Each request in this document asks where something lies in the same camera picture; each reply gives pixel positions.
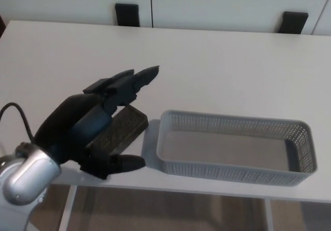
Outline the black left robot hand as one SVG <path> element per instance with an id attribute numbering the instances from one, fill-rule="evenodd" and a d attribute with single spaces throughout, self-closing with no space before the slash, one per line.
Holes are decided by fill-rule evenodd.
<path id="1" fill-rule="evenodd" d="M 145 167 L 144 158 L 111 153 L 106 143 L 118 138 L 128 146 L 148 127 L 147 116 L 133 111 L 131 103 L 158 72 L 159 66 L 153 66 L 99 79 L 66 98 L 39 127 L 34 143 L 58 164 L 74 161 L 81 171 L 103 180 Z"/>

